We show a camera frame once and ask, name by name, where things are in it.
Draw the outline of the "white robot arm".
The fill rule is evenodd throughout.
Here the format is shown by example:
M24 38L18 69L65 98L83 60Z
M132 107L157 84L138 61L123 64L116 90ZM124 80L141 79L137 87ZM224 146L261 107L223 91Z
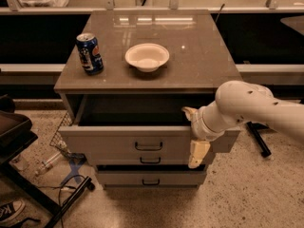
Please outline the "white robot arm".
M242 81L229 81L216 92L215 100L199 109L185 106L195 139L190 143L188 167L197 168L211 142L227 129L256 122L304 143L304 105L279 100L270 89Z

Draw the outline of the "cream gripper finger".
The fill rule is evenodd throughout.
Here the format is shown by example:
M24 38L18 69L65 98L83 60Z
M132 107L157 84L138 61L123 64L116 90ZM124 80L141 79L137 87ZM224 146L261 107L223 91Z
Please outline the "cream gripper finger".
M210 149L211 144L208 141L194 141L190 142L190 156L188 167L193 169L200 166L203 159Z
M187 120L192 122L197 113L197 110L195 108L189 107L189 106L185 106L181 110L184 112Z

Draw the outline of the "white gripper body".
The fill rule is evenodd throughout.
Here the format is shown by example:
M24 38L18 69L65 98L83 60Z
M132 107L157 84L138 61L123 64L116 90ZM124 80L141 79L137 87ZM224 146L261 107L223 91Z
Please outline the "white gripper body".
M212 130L204 119L205 108L193 109L191 113L191 128L194 135L202 140L212 142L215 139L221 137L223 132L215 132Z

